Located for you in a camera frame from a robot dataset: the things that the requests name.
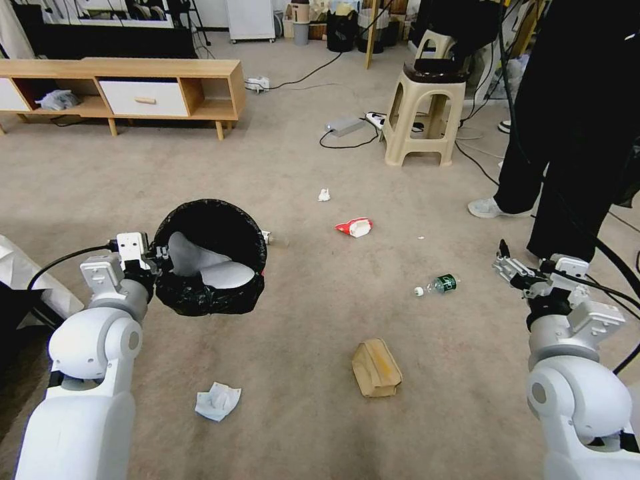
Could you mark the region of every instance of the drawer handle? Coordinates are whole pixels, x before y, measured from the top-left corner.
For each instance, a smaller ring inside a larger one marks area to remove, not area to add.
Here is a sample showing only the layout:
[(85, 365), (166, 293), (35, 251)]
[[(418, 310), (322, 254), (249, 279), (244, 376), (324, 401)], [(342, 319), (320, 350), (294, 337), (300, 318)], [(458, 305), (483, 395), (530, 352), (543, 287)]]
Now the drawer handle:
[(155, 105), (155, 99), (144, 98), (144, 97), (136, 97), (134, 100), (138, 103), (146, 103), (148, 105)]

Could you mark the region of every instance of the green bottle label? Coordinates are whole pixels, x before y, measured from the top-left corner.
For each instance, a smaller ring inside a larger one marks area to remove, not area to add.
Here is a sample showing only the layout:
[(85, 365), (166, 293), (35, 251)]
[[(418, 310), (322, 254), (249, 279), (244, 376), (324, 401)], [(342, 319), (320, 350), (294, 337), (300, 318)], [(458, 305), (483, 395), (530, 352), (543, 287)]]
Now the green bottle label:
[(442, 275), (442, 277), (438, 277), (438, 280), (442, 282), (444, 291), (455, 290), (457, 286), (454, 276), (450, 273)]

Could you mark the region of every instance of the red and white wrapper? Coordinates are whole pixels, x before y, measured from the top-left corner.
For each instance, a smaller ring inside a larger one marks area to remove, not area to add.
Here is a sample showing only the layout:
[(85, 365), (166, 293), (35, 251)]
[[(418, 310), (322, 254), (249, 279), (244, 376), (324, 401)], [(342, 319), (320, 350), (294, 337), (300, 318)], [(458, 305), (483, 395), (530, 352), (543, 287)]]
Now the red and white wrapper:
[(373, 224), (371, 220), (366, 217), (360, 217), (349, 220), (346, 223), (338, 223), (338, 225), (335, 226), (335, 229), (352, 237), (360, 238), (363, 235), (368, 234), (371, 231), (372, 226)]

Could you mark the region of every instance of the wooden tv stand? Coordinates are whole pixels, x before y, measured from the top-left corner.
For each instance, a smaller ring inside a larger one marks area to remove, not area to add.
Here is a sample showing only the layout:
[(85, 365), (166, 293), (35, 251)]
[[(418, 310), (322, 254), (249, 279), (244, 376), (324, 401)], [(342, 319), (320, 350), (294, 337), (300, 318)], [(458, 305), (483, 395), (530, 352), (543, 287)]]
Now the wooden tv stand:
[[(35, 101), (56, 89), (72, 90), (80, 105), (40, 108)], [(222, 122), (232, 128), (245, 101), (240, 60), (0, 60), (0, 112), (23, 121), (28, 115), (106, 118), (116, 136), (116, 118), (212, 120), (222, 140)]]

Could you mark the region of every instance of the black pants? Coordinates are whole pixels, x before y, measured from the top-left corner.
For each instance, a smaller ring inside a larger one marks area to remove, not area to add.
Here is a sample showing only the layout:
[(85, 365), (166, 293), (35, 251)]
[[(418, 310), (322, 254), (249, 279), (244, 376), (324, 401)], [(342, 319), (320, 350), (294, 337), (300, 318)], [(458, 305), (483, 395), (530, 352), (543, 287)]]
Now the black pants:
[(506, 213), (530, 210), (549, 166), (527, 246), (540, 258), (593, 258), (593, 243), (561, 198), (576, 222), (598, 233), (637, 133), (640, 42), (625, 37), (638, 30), (638, 9), (631, 1), (600, 9), (556, 0), (541, 24), (515, 102), (524, 154), (512, 125), (494, 196)]

